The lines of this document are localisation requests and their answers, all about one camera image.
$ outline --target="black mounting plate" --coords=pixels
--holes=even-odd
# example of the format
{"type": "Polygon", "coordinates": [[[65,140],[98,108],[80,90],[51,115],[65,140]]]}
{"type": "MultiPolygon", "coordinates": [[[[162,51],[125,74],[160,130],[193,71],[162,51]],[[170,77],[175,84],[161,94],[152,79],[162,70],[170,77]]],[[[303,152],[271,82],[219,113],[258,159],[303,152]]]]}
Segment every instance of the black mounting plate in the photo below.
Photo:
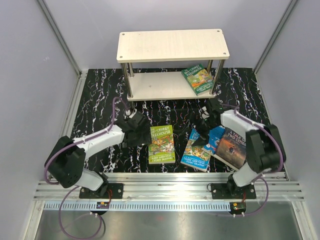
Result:
{"type": "Polygon", "coordinates": [[[251,184],[243,187],[238,187],[234,194],[228,191],[226,183],[211,183],[212,199],[257,199],[255,187],[251,184]]]}
{"type": "Polygon", "coordinates": [[[95,191],[89,188],[82,187],[80,189],[79,198],[80,199],[109,199],[108,191],[112,191],[112,199],[122,199],[124,194],[124,184],[123,183],[108,183],[107,191],[103,196],[97,195],[95,191]]]}

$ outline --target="gray floor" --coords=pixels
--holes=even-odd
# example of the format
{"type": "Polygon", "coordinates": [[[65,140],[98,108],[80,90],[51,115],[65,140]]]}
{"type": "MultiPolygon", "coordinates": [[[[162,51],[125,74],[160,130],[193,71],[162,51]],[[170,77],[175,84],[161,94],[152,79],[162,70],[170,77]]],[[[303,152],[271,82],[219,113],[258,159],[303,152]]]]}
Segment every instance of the gray floor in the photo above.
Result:
{"type": "MultiPolygon", "coordinates": [[[[248,203],[247,212],[258,207],[248,203]]],[[[72,222],[83,211],[64,211],[64,225],[72,222]]],[[[292,206],[288,202],[268,202],[257,215],[248,217],[214,216],[212,212],[107,212],[103,215],[105,233],[102,240],[212,240],[212,239],[302,239],[292,206]]],[[[67,232],[85,238],[92,235],[99,225],[92,216],[82,218],[67,232]]],[[[39,224],[36,240],[66,240],[59,231],[58,212],[45,210],[39,224]]]]}

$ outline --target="white wall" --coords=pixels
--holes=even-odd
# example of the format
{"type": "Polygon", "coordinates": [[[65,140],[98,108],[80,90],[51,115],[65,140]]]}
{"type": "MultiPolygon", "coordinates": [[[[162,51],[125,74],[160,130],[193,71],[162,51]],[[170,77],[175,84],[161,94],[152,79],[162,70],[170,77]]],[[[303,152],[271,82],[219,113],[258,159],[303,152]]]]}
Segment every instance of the white wall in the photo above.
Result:
{"type": "MultiPolygon", "coordinates": [[[[254,68],[290,0],[45,0],[81,69],[120,68],[120,32],[224,32],[226,67],[254,68]]],[[[185,62],[134,67],[186,67],[185,62]]]]}
{"type": "Polygon", "coordinates": [[[35,0],[0,2],[0,235],[21,235],[76,74],[35,0]]]}
{"type": "Polygon", "coordinates": [[[300,181],[320,237],[320,1],[300,1],[258,72],[292,180],[300,181]]]}

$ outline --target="shelf leg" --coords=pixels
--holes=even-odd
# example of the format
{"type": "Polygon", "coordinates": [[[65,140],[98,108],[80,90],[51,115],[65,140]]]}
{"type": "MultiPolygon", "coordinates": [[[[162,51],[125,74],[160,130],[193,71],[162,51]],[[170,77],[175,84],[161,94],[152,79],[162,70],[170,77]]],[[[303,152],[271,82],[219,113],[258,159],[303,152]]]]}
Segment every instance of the shelf leg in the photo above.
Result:
{"type": "Polygon", "coordinates": [[[129,82],[129,78],[128,78],[128,72],[127,72],[127,67],[125,63],[121,63],[121,69],[124,75],[124,81],[125,81],[125,85],[126,85],[126,89],[128,92],[128,99],[131,99],[133,97],[132,94],[132,90],[131,90],[131,86],[130,86],[130,82],[129,82]]]}
{"type": "Polygon", "coordinates": [[[210,94],[211,95],[214,95],[215,94],[215,91],[216,91],[216,88],[217,88],[217,84],[218,84],[218,81],[219,81],[219,78],[220,78],[220,75],[224,69],[224,64],[225,64],[225,60],[224,59],[221,59],[219,61],[219,64],[218,64],[218,67],[216,69],[216,72],[215,72],[215,75],[214,75],[214,79],[213,79],[213,86],[210,90],[210,94]]]}
{"type": "Polygon", "coordinates": [[[134,70],[132,68],[132,63],[129,62],[128,65],[129,65],[130,78],[133,78],[135,76],[135,74],[134,74],[134,70]]]}
{"type": "Polygon", "coordinates": [[[208,66],[206,67],[206,71],[208,72],[208,74],[210,74],[210,72],[211,72],[212,62],[213,62],[213,60],[208,61],[208,66]]]}

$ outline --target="perforated metal strip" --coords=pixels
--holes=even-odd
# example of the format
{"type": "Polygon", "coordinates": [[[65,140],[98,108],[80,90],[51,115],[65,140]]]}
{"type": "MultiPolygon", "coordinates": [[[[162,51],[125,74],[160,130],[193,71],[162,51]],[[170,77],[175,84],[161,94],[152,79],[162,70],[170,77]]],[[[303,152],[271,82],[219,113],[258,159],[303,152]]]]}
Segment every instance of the perforated metal strip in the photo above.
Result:
{"type": "MultiPolygon", "coordinates": [[[[47,201],[45,210],[58,210],[60,201],[47,201]]],[[[97,201],[66,201],[64,211],[106,211],[97,201]]],[[[111,202],[108,211],[126,212],[229,212],[229,202],[111,202]]]]}

